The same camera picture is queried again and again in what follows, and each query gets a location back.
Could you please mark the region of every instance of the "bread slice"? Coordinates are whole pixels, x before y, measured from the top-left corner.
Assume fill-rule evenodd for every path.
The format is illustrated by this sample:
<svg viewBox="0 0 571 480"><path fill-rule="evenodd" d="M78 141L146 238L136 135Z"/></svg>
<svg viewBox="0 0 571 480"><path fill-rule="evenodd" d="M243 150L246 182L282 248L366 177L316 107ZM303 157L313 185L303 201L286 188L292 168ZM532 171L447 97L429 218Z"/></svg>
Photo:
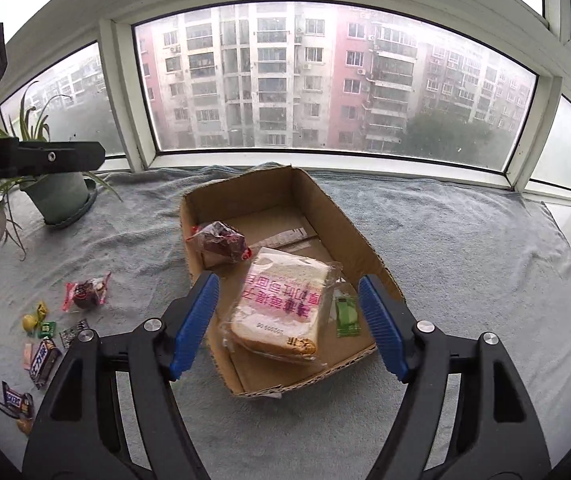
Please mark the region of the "bread slice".
<svg viewBox="0 0 571 480"><path fill-rule="evenodd" d="M262 248L232 310L232 339L269 356L311 358L327 320L325 303L331 298L324 293L332 271L313 258Z"/></svg>

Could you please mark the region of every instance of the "potted plant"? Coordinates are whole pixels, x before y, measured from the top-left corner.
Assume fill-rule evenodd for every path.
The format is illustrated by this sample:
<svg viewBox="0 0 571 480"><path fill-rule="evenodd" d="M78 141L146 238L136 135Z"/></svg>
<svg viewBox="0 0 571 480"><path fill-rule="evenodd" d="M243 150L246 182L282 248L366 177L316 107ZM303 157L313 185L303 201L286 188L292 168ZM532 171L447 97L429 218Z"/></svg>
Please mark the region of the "potted plant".
<svg viewBox="0 0 571 480"><path fill-rule="evenodd" d="M52 100L59 97L70 97L63 94L55 95L46 102L43 109L38 116L36 116L35 107L31 106L27 110L25 109L25 96L30 86L34 83L36 83L36 81L25 89L23 97L21 98L18 115L20 135L18 136L16 134L14 125L11 119L8 118L10 131L8 132L5 128L0 127L0 139L5 137L18 137L23 142L50 141L50 127L46 122L48 116L45 111ZM32 117L36 118L34 124L30 123ZM14 224L9 206L9 193L15 187L18 187L21 191L27 193L32 202L34 202L34 205L43 215L43 219L47 225L62 228L81 218L90 209L96 199L96 184L110 190L121 200L118 193L105 180L94 173L86 171L10 178L0 182L0 203L8 206L9 220Z"/></svg>

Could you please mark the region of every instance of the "small green packet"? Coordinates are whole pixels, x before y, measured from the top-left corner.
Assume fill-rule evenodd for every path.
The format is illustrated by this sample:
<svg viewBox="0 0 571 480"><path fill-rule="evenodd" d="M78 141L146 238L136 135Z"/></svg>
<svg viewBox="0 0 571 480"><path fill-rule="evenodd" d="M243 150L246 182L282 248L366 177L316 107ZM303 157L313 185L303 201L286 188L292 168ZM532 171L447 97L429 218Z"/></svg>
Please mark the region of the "small green packet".
<svg viewBox="0 0 571 480"><path fill-rule="evenodd" d="M356 298L336 298L337 337L354 337L361 333Z"/></svg>
<svg viewBox="0 0 571 480"><path fill-rule="evenodd" d="M39 338L53 337L56 331L56 321L43 321L39 325Z"/></svg>

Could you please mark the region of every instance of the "screw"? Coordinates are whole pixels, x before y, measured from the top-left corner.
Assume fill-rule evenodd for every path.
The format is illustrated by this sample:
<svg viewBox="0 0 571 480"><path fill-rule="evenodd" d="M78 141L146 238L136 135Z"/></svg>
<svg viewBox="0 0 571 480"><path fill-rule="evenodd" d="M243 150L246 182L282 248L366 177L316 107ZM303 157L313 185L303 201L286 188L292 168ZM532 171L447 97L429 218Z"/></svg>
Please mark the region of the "screw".
<svg viewBox="0 0 571 480"><path fill-rule="evenodd" d="M86 328L85 330L82 330L80 334L78 334L78 340L81 341L82 343L87 343L88 341L92 341L93 337L94 337L94 330L90 328Z"/></svg>
<svg viewBox="0 0 571 480"><path fill-rule="evenodd" d="M486 332L483 334L483 341L489 345L496 345L499 342L499 336L491 332Z"/></svg>
<svg viewBox="0 0 571 480"><path fill-rule="evenodd" d="M160 329L162 325L163 323L160 319L153 317L152 319L149 319L145 322L143 328L148 332L156 332L156 330Z"/></svg>
<svg viewBox="0 0 571 480"><path fill-rule="evenodd" d="M417 323L417 328L421 330L421 332L429 334L430 332L435 331L435 324L430 321L419 321Z"/></svg>

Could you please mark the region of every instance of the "gray blanket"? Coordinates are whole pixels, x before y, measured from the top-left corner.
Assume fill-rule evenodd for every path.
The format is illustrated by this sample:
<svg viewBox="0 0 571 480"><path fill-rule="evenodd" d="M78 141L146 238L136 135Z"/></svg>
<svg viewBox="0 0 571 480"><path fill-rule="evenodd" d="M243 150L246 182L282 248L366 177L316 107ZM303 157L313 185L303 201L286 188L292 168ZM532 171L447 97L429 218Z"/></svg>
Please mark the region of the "gray blanket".
<svg viewBox="0 0 571 480"><path fill-rule="evenodd" d="M27 259L0 248L1 381L43 398L21 367L21 318L39 300L60 328L64 284L112 271L108 302L88 315L102 335L161 314L189 288L178 226L183 193L238 172L113 174L123 197L101 191L89 214L63 231L46 229L22 193L14 203ZM523 377L552 462L571 447L571 249L547 208L510 192L431 180L313 173L392 271L419 319L477 338L493 330ZM146 464L127 378L123 418L133 459ZM377 354L282 399L235 399L206 349L173 385L194 444L213 479L358 479L374 463L405 387ZM449 383L429 465L440 463L456 409ZM27 439L0 413L0 448L20 466Z"/></svg>

